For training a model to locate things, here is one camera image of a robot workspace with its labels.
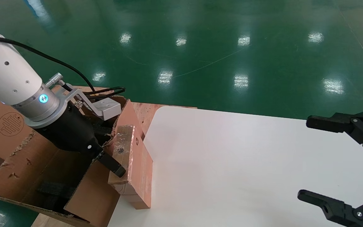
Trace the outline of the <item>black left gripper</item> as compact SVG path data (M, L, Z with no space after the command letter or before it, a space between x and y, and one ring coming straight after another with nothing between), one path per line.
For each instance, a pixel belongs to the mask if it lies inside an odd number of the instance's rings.
M55 122L36 128L35 131L61 150L79 152L93 159L98 156L98 161L119 178L126 173L117 160L103 151L95 137L92 124L70 102Z

